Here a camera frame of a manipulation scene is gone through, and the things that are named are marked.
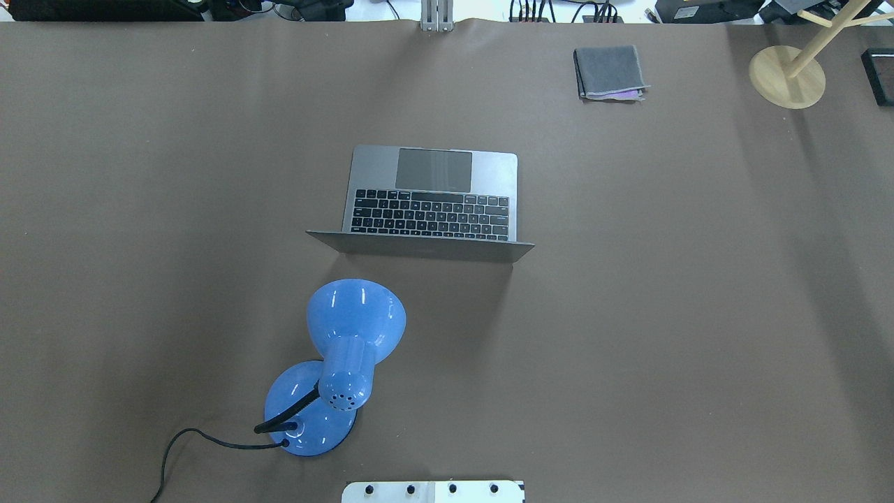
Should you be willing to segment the grey laptop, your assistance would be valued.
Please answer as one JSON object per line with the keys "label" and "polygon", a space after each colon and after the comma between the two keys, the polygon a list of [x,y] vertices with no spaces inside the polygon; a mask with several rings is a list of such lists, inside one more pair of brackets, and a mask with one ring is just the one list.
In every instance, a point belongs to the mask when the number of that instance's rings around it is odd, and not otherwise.
{"label": "grey laptop", "polygon": [[313,231],[342,254],[512,264],[518,157],[508,152],[358,145],[339,231]]}

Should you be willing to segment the blue desk lamp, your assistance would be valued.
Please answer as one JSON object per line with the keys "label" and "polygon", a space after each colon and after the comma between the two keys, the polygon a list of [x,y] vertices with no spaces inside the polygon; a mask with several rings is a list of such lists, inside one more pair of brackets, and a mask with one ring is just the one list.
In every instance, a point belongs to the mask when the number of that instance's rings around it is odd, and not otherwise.
{"label": "blue desk lamp", "polygon": [[307,306],[307,330],[320,357],[294,364],[272,382],[254,432],[297,456],[341,445],[371,397],[377,364],[405,328],[404,305],[382,284],[342,278],[320,287]]}

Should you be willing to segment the folded grey cloth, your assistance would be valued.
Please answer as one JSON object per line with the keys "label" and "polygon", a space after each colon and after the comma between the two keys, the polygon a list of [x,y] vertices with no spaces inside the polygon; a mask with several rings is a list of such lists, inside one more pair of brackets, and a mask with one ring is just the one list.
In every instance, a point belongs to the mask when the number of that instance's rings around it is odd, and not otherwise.
{"label": "folded grey cloth", "polygon": [[633,102],[644,99],[645,83],[638,48],[584,47],[573,51],[579,98]]}

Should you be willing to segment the white plate with black knobs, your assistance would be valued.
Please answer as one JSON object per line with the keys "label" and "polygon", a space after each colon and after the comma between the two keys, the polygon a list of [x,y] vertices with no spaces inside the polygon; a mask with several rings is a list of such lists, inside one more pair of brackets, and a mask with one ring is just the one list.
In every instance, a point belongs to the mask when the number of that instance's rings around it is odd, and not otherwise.
{"label": "white plate with black knobs", "polygon": [[356,481],[342,502],[526,502],[523,481]]}

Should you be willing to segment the wooden stand with round base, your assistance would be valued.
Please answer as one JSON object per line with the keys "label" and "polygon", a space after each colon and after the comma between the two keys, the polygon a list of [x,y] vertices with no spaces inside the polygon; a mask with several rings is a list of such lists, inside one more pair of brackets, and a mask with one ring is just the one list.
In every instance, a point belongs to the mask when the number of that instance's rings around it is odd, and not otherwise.
{"label": "wooden stand with round base", "polygon": [[821,26],[821,30],[804,49],[788,45],[774,45],[756,53],[748,64],[748,77],[754,89],[764,99],[792,110],[808,108],[824,95],[826,78],[823,68],[815,61],[836,35],[843,29],[882,20],[892,20],[893,13],[860,17],[858,14],[868,1],[849,1],[833,19],[799,10],[796,15]]}

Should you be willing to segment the black box at right edge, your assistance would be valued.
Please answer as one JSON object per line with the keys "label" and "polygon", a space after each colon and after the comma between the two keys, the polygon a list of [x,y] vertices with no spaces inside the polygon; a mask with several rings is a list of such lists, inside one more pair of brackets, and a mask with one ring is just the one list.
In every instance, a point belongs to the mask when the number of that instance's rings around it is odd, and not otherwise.
{"label": "black box at right edge", "polygon": [[893,106],[893,49],[866,49],[861,61],[876,104]]}

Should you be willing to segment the grey metal bracket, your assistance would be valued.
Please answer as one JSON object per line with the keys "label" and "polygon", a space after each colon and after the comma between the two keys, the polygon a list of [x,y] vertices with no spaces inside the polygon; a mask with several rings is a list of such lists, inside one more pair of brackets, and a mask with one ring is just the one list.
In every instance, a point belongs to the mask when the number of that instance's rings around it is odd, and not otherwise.
{"label": "grey metal bracket", "polygon": [[420,29],[425,32],[450,32],[454,29],[453,0],[422,0]]}

